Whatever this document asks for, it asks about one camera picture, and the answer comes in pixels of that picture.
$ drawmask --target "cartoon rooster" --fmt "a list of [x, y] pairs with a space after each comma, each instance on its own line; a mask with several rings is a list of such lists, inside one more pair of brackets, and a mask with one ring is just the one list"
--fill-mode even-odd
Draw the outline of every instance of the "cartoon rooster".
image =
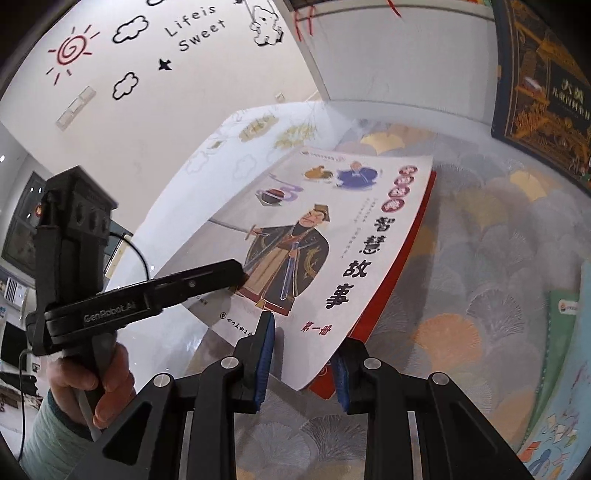
[[307, 179], [331, 179], [334, 175], [331, 171], [325, 170], [324, 165], [319, 165], [318, 167], [312, 168], [304, 173], [304, 176]]

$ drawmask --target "book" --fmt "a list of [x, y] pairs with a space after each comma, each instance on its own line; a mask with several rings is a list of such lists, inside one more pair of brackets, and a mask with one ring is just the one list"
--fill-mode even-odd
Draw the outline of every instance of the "book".
[[548, 333], [546, 354], [540, 384], [536, 390], [534, 409], [524, 440], [530, 435], [560, 377], [564, 359], [569, 351], [574, 324], [579, 310], [579, 294], [566, 290], [553, 290], [548, 296]]
[[274, 312], [271, 373], [306, 388], [351, 331], [367, 337], [377, 322], [393, 265], [400, 274], [418, 229], [432, 165], [432, 157], [297, 148], [216, 212], [158, 275], [241, 262], [243, 287], [186, 306], [232, 345], [254, 333], [264, 310]]
[[[417, 216], [415, 217], [413, 226], [408, 233], [404, 245], [400, 249], [400, 252], [392, 264], [392, 267], [390, 267], [390, 271], [386, 275], [386, 278], [379, 286], [378, 291], [376, 291], [375, 295], [361, 314], [358, 322], [349, 333], [348, 336], [351, 338], [361, 340], [363, 343], [365, 343], [368, 341], [369, 336], [374, 331], [379, 317], [384, 311], [384, 308], [386, 308], [388, 299], [394, 291], [396, 282], [402, 273], [404, 264], [410, 255], [414, 241], [418, 235], [418, 231], [421, 228], [421, 223], [423, 222], [423, 217], [425, 215], [425, 211], [427, 210], [431, 191], [433, 190], [433, 186], [435, 184], [435, 178], [435, 172], [432, 172], [431, 177], [429, 178], [429, 183], [427, 184], [427, 188], [425, 190], [423, 202], [419, 207]], [[332, 395], [335, 393], [335, 384], [333, 382], [332, 370], [330, 369], [330, 361], [320, 371], [308, 388], [320, 398], [324, 398], [325, 400], [328, 400], [330, 397], [332, 397]]]
[[523, 2], [493, 2], [499, 77], [491, 134], [591, 189], [591, 85]]
[[[588, 478], [583, 458], [591, 445], [591, 263], [581, 271], [578, 311], [570, 345], [550, 398], [518, 457], [534, 478]], [[569, 304], [564, 305], [568, 312]]]

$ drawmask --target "table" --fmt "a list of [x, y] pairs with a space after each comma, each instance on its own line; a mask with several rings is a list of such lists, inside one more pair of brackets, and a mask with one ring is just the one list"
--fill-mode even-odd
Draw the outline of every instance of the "table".
[[[253, 121], [258, 132], [243, 141]], [[403, 373], [449, 373], [517, 448], [544, 359], [546, 292], [578, 290], [581, 263], [591, 258], [591, 199], [489, 131], [446, 113], [383, 103], [240, 111], [185, 163], [134, 240], [157, 272], [299, 142], [369, 155], [434, 155], [437, 182], [423, 225], [368, 350]], [[128, 251], [109, 288], [142, 275]], [[199, 372], [232, 351], [182, 306], [128, 326], [119, 338], [138, 389], [161, 371]], [[236, 416], [238, 478], [361, 479], [365, 422], [344, 416], [334, 399], [271, 378], [261, 413]]]

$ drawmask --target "window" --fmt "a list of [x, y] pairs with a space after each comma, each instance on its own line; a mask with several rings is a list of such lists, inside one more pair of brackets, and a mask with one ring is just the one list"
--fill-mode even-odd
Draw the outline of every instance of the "window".
[[2, 249], [2, 258], [30, 277], [35, 277], [33, 236], [39, 223], [37, 206], [43, 197], [45, 180], [33, 172], [21, 193]]

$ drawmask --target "green book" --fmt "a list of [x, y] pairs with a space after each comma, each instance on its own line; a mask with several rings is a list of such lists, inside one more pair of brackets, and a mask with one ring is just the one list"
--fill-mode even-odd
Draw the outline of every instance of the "green book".
[[566, 353], [573, 336], [574, 322], [579, 308], [579, 294], [565, 290], [550, 292], [546, 355], [536, 400], [524, 440], [530, 435], [552, 396]]

